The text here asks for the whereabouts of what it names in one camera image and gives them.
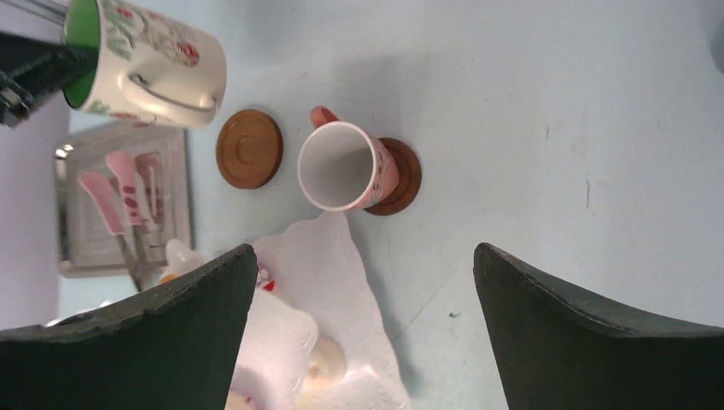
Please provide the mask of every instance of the table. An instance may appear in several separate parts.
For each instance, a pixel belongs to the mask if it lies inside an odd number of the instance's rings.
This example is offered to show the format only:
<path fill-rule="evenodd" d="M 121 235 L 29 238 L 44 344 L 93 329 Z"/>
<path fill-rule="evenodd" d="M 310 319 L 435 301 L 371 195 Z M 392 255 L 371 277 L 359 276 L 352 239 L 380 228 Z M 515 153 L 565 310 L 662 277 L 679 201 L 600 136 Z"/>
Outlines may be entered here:
<path fill-rule="evenodd" d="M 211 32 L 227 53 L 223 108 L 188 136 L 206 256 L 319 214 L 295 174 L 315 105 L 418 152 L 423 185 L 407 210 L 349 215 L 414 408 L 506 408 L 473 283 L 480 242 L 637 308 L 724 325 L 711 4 L 139 5 Z M 232 188 L 215 164 L 219 129 L 242 108 L 266 111 L 284 135 L 282 166 L 259 190 Z M 73 114 L 71 129 L 103 120 Z M 64 280 L 61 310 L 130 294 L 121 280 Z"/>

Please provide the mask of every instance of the brown coaster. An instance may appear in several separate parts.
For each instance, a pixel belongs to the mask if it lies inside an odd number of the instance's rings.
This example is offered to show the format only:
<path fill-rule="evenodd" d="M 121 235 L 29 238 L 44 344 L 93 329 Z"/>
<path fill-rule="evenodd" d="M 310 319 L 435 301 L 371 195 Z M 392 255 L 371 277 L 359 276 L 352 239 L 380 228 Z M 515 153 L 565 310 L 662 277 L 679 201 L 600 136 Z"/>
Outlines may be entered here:
<path fill-rule="evenodd" d="M 415 151 L 406 143 L 394 138 L 380 138 L 380 142 L 394 158 L 400 173 L 400 182 L 388 197 L 365 211 L 373 215 L 388 216 L 397 214 L 412 203 L 423 182 L 423 170 Z"/>
<path fill-rule="evenodd" d="M 269 182 L 282 163 L 282 133 L 267 114 L 244 109 L 226 121 L 216 143 L 216 162 L 229 184 L 253 190 Z"/>

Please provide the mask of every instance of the pink mug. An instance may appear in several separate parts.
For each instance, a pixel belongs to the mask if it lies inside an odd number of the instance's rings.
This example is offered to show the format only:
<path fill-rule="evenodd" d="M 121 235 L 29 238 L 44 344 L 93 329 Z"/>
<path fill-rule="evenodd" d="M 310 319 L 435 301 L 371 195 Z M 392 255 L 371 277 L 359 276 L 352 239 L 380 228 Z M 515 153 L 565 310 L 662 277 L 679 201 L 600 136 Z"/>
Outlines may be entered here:
<path fill-rule="evenodd" d="M 392 193 L 400 175 L 377 138 L 325 107 L 313 109 L 310 120 L 315 130 L 297 162 L 299 185 L 309 202 L 325 211 L 347 211 L 371 207 Z"/>

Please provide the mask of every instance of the wall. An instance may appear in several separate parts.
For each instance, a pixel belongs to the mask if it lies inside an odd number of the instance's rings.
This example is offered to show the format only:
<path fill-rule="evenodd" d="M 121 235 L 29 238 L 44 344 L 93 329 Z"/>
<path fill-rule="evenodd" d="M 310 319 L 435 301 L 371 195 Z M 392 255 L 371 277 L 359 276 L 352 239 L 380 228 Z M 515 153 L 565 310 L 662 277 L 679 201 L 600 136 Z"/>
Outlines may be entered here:
<path fill-rule="evenodd" d="M 61 28 L 0 3 L 0 30 L 57 41 Z M 0 126 L 0 329 L 53 319 L 58 302 L 53 152 L 69 110 L 55 96 L 25 124 Z"/>

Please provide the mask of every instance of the floral mug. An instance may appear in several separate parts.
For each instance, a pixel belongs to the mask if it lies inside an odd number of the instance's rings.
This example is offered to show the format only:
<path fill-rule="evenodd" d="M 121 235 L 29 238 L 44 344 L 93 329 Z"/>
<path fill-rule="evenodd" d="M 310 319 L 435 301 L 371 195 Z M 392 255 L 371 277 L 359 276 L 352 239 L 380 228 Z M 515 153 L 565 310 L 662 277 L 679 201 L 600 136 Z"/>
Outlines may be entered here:
<path fill-rule="evenodd" d="M 143 123 L 201 128 L 226 89 L 219 41 L 118 0 L 73 0 L 63 43 L 98 48 L 96 70 L 63 92 L 71 108 Z"/>
<path fill-rule="evenodd" d="M 309 202 L 342 212 L 372 207 L 392 193 L 400 172 L 379 139 L 326 107 L 316 107 L 309 117 L 316 129 L 297 160 L 297 178 Z"/>

